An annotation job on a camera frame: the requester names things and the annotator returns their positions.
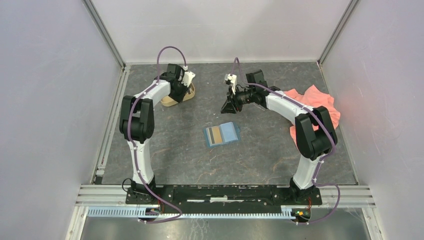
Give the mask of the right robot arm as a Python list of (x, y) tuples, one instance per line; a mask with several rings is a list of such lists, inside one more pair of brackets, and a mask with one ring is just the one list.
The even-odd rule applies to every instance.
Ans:
[(246, 86), (241, 87), (235, 74), (225, 75), (224, 83), (229, 87), (221, 113), (236, 114), (244, 105), (255, 103), (292, 123), (300, 159), (287, 191), (293, 203), (302, 204), (313, 195), (319, 168), (338, 142), (329, 110), (300, 103), (279, 88), (268, 86), (262, 70), (246, 74), (246, 79)]

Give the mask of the blue card holder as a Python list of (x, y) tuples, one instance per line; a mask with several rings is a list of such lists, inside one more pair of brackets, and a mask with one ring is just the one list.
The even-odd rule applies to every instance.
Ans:
[(210, 146), (208, 144), (208, 139), (207, 139), (207, 136), (206, 136), (206, 128), (211, 127), (211, 126), (209, 126), (209, 127), (206, 127), (206, 128), (203, 129), (203, 134), (204, 134), (204, 137), (205, 137), (205, 142), (206, 142), (207, 147), (209, 147), (209, 148), (219, 147), (219, 146), (227, 145), (227, 144), (230, 144), (230, 143), (238, 142), (238, 141), (241, 140), (241, 136), (240, 136), (241, 130), (235, 122), (230, 121), (230, 122), (222, 123), (222, 124), (215, 125), (215, 126), (219, 126), (219, 128), (220, 128), (221, 136), (223, 138), (223, 143), (220, 144), (220, 145), (215, 145), (215, 146)]

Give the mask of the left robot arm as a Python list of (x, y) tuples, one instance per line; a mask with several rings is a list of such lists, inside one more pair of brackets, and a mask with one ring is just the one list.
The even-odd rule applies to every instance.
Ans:
[(169, 63), (166, 71), (156, 76), (146, 89), (122, 99), (119, 131), (127, 141), (132, 158), (130, 190), (138, 193), (145, 204), (157, 198), (150, 157), (150, 138), (155, 130), (154, 107), (165, 97), (181, 103), (195, 76), (187, 66)]

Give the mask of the beige card tray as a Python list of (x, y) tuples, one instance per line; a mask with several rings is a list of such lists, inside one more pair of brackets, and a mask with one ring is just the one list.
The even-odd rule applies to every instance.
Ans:
[(184, 95), (180, 94), (180, 95), (172, 95), (172, 96), (165, 96), (160, 100), (160, 103), (164, 106), (164, 107), (171, 107), (174, 105), (177, 105), (181, 102), (185, 102), (188, 100), (191, 100), (196, 94), (196, 89), (193, 83), (191, 83), (186, 91), (186, 93)]

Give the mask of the gold card with stripe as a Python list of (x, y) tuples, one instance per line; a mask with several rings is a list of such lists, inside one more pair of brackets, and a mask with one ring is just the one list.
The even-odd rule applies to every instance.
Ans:
[(219, 126), (207, 127), (205, 130), (207, 142), (211, 147), (221, 145), (224, 142)]

